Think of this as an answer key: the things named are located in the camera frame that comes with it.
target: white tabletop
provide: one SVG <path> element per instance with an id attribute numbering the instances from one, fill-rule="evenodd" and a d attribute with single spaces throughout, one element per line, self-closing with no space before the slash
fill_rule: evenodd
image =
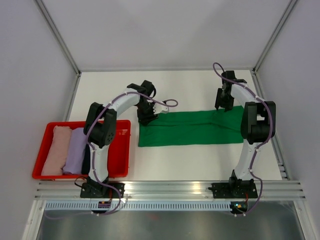
<path id="1" fill-rule="evenodd" d="M 235 76 L 245 79 L 252 90 L 249 70 L 237 70 Z M 83 72 L 75 95 L 70 121 L 85 121 L 93 102 L 104 104 L 122 93 L 127 85 L 144 80 L 156 88 L 155 99 L 176 99 L 178 107 L 171 112 L 215 109 L 221 79 L 213 70 Z M 216 181 L 228 180 L 238 163 L 241 144 L 138 147 L 137 108 L 131 107 L 118 119 L 131 121 L 128 181 Z M 261 151 L 254 172 L 263 180 L 281 180 L 271 143 Z"/>

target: purple cloth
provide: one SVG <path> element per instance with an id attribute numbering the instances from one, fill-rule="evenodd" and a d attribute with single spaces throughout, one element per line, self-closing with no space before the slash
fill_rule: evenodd
<path id="1" fill-rule="evenodd" d="M 63 167 L 64 174 L 81 174 L 86 144 L 84 128 L 79 127 L 72 130 L 68 155 L 65 166 Z"/>

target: folded green cloth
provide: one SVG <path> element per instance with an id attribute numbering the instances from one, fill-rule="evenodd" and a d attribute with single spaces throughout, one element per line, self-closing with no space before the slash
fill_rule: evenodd
<path id="1" fill-rule="evenodd" d="M 184 111 L 159 114 L 147 126 L 140 125 L 139 147 L 243 143 L 240 133 L 242 106 L 231 111 Z"/>

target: red plastic tray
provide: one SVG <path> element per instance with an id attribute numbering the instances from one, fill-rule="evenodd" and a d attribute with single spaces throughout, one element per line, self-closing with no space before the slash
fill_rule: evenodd
<path id="1" fill-rule="evenodd" d="M 45 128 L 42 143 L 39 149 L 38 157 L 36 158 L 32 177 L 34 179 L 76 179 L 83 175 L 51 175 L 41 176 L 42 168 L 47 159 L 49 149 L 54 137 L 55 126 L 67 126 L 71 129 L 83 128 L 84 121 L 60 121 L 50 122 Z M 110 178 L 121 178 L 128 175 L 129 168 L 129 145 L 130 145 L 130 130 L 131 123 L 129 120 L 116 121 L 116 133 L 113 142 L 110 145 L 108 153 L 108 172 Z"/>

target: gray floor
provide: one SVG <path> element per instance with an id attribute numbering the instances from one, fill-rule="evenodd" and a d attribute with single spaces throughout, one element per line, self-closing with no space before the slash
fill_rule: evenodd
<path id="1" fill-rule="evenodd" d="M 47 211 L 38 240 L 300 240 L 288 203 L 260 202 L 246 217 L 217 211 L 119 211 L 109 216 Z"/>

